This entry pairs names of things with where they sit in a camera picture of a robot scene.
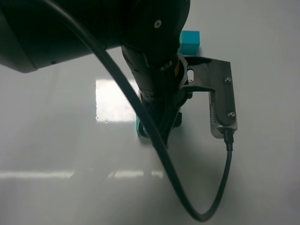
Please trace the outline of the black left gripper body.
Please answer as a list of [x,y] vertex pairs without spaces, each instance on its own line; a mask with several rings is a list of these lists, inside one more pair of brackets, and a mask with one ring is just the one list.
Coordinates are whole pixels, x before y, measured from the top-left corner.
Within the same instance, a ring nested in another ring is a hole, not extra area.
[[187,69],[178,52],[179,40],[156,42],[125,41],[121,50],[139,89],[139,98],[148,111],[165,145],[173,127],[179,126],[180,108],[187,95]]

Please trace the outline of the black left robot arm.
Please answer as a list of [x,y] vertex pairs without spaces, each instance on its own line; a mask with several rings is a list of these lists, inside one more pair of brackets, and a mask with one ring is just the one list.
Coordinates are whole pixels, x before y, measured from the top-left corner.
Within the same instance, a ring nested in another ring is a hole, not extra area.
[[[121,47],[144,103],[175,89],[184,74],[180,33],[188,0],[59,0],[108,50]],[[35,0],[0,3],[0,63],[29,73],[91,54],[75,34]]]

